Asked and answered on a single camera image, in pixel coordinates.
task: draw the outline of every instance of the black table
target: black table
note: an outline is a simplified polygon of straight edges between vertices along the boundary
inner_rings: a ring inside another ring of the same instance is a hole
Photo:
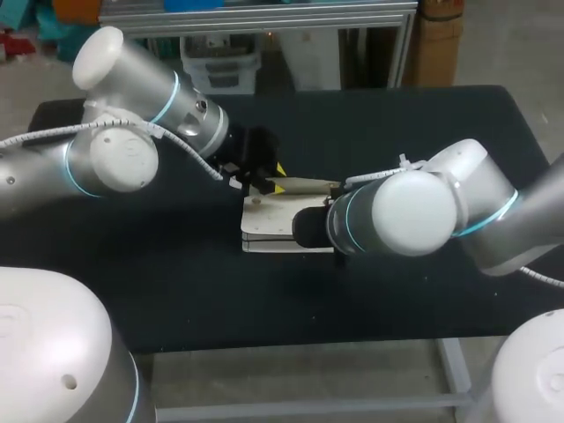
[[[290,175],[343,179],[479,140],[521,188],[547,163],[500,87],[221,97],[231,119],[282,141]],[[79,121],[82,100],[44,103],[31,129]],[[53,204],[0,224],[0,265],[60,271],[89,286],[137,353],[254,345],[506,335],[564,307],[521,274],[489,278],[456,242],[422,258],[241,251],[239,191],[160,142],[155,181],[112,200]],[[561,277],[562,250],[532,267]]]

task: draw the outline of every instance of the concrete floor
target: concrete floor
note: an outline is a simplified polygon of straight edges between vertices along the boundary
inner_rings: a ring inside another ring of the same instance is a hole
[[[564,151],[564,4],[473,0],[464,16],[456,83],[504,85],[549,160]],[[0,65],[0,137],[26,130],[44,100],[75,98],[68,66],[36,56]],[[499,343],[465,339],[476,375]],[[434,343],[402,341],[185,352],[140,357],[159,407],[290,399],[382,397],[446,391]],[[385,412],[269,422],[450,423],[449,410]],[[495,421],[490,417],[486,421]]]

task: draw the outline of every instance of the table leg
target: table leg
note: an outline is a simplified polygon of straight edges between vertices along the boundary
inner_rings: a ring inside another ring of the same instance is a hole
[[[391,59],[390,74],[388,76],[388,88],[402,85],[404,76],[405,59],[409,50],[410,39],[412,37],[413,11],[406,13],[401,26],[397,29],[396,41],[394,43],[394,53]]]

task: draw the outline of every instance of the cardboard box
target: cardboard box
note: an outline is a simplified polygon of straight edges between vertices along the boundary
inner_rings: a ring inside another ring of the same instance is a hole
[[[56,18],[64,24],[96,25],[101,0],[53,0]]]
[[[419,13],[427,19],[452,19],[462,16],[464,0],[420,0]]]
[[[452,85],[462,31],[462,18],[433,21],[418,15],[413,25],[404,85]]]

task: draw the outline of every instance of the storage bin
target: storage bin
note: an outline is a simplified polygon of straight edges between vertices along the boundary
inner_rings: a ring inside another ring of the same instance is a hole
[[[190,57],[186,39],[181,38],[181,58],[184,71],[192,84],[204,94],[254,94],[256,72],[261,67],[261,53],[255,42],[247,55],[226,57]]]
[[[20,29],[32,19],[33,0],[0,0],[0,24]]]

